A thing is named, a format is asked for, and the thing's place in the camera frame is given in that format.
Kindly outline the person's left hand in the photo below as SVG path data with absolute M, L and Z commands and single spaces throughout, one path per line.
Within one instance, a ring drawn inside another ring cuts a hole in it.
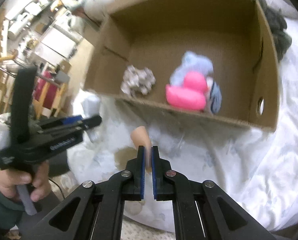
M 16 187 L 18 185 L 32 184 L 34 189 L 30 194 L 33 202 L 45 198 L 51 192 L 49 183 L 49 162 L 41 163 L 35 175 L 32 177 L 29 173 L 15 169 L 0 169 L 0 192 L 9 199 L 19 199 Z

